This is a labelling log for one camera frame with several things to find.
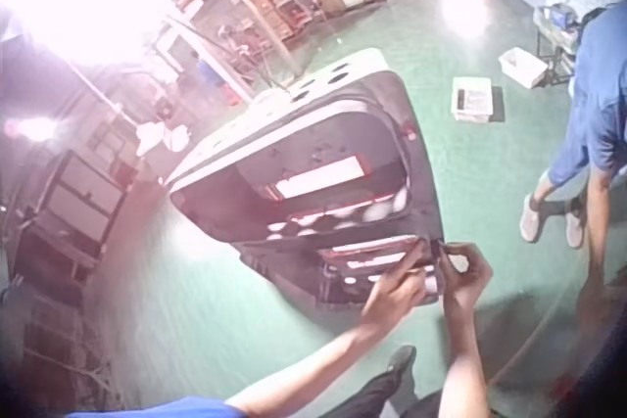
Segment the factory floor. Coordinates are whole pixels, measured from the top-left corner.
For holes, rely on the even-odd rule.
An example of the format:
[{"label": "factory floor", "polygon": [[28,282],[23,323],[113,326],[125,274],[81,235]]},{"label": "factory floor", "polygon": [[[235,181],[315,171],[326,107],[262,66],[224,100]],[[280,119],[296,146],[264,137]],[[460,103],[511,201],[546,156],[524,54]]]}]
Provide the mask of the factory floor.
[{"label": "factory floor", "polygon": [[[535,245],[523,242],[518,220],[523,197],[564,134],[566,87],[527,90],[502,74],[504,51],[535,51],[532,11],[520,0],[388,0],[369,10],[319,44],[310,70],[376,47],[405,81],[433,165],[446,237],[475,242],[494,268],[477,308],[491,402],[505,416],[540,416],[568,360],[572,311],[586,271],[583,251],[566,245],[563,217],[549,218]],[[492,78],[503,97],[494,122],[453,119],[455,76]],[[614,197],[627,200],[620,188]],[[607,279],[627,252],[627,211],[614,206],[613,214]],[[321,347],[356,318],[299,310],[240,263],[234,249],[179,214],[164,189],[145,183],[129,196],[91,291],[89,308],[129,407],[184,395],[227,398]],[[418,309],[299,416],[315,417],[356,392],[403,344],[417,347],[414,384],[404,384],[384,416],[403,411],[413,391],[424,396],[441,388],[446,336],[442,308],[432,305]]]}]

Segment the table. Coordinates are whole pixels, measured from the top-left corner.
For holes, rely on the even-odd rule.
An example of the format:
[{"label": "table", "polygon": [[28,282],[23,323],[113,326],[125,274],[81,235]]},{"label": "table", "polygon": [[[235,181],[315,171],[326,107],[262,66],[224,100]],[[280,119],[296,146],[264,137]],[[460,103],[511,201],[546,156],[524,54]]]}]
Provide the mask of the table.
[{"label": "table", "polygon": [[[549,62],[547,83],[557,85],[568,82],[575,72],[579,31],[576,27],[562,29],[555,25],[545,15],[546,9],[547,7],[537,7],[533,12],[533,23],[538,28],[536,56]],[[542,54],[543,38],[551,44],[552,53],[549,55]],[[558,66],[561,66],[565,73],[558,73]]]}]

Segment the rectangular opening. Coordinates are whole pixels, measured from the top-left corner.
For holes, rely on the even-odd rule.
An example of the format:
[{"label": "rectangular opening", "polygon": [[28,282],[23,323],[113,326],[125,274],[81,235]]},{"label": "rectangular opening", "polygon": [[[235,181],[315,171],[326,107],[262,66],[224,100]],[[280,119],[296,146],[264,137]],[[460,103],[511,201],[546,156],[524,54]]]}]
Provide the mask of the rectangular opening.
[{"label": "rectangular opening", "polygon": [[416,240],[415,235],[397,235],[395,237],[388,237],[387,239],[370,240],[367,242],[361,242],[358,244],[343,245],[341,247],[333,247],[331,249],[333,255],[348,255],[350,253],[358,253],[367,250],[378,250],[388,247],[393,247],[399,243],[413,242]]},{"label": "rectangular opening", "polygon": [[366,261],[349,261],[346,264],[351,269],[368,268],[370,266],[380,266],[383,264],[396,263],[398,261],[401,261],[401,259],[403,259],[403,256],[405,256],[405,252],[400,252],[398,254],[392,255],[376,256],[375,258]]},{"label": "rectangular opening", "polygon": [[281,180],[274,185],[283,198],[294,198],[313,191],[339,185],[364,176],[363,168],[357,157],[352,156],[342,161],[301,173]]}]

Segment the person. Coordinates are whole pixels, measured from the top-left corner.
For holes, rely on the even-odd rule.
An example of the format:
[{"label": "person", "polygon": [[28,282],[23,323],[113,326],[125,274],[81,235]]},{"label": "person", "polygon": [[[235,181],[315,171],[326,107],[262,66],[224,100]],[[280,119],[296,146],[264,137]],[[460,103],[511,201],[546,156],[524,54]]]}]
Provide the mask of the person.
[{"label": "person", "polygon": [[200,58],[196,51],[192,51],[192,57],[197,61],[197,70],[205,83],[211,88],[218,89],[222,95],[226,98],[230,106],[235,106],[241,103],[241,98],[231,86],[226,83],[226,80],[217,73],[206,61]]},{"label": "person", "polygon": [[[568,193],[565,188],[570,186],[571,194],[566,197],[566,240],[572,248],[581,247],[587,216],[590,262],[599,269],[603,268],[609,222],[610,183],[627,163],[625,24],[627,2],[621,2],[582,30],[566,136],[551,168],[525,197],[520,219],[523,239],[536,241],[543,202],[561,190]],[[583,195],[586,183],[587,195]]]},{"label": "person", "polygon": [[[449,255],[463,255],[468,269],[458,272]],[[414,266],[430,256],[429,244],[420,240],[397,265],[374,285],[362,310],[359,324],[300,362],[277,372],[226,402],[188,397],[146,410],[111,413],[73,413],[71,418],[155,418],[155,417],[284,417],[312,402],[335,380],[381,342],[410,314],[426,295],[425,273]],[[439,405],[443,418],[484,418],[489,416],[486,386],[476,342],[474,306],[492,277],[492,269],[472,244],[450,244],[440,249],[446,282],[443,298],[450,336],[453,365]],[[385,400],[400,384],[410,367],[415,350],[402,348],[391,367],[374,378],[357,395],[326,415],[358,418],[378,416]],[[405,416],[413,414],[413,408]]]}]

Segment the small container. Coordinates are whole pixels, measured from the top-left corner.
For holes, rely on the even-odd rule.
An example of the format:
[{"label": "small container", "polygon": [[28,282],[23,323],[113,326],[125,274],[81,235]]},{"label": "small container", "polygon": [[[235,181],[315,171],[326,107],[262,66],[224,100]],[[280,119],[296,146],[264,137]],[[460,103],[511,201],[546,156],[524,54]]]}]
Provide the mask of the small container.
[{"label": "small container", "polygon": [[456,120],[488,122],[494,113],[492,80],[485,77],[455,77],[451,113]]},{"label": "small container", "polygon": [[499,57],[501,69],[526,88],[535,87],[547,74],[549,65],[524,49],[513,48]]}]

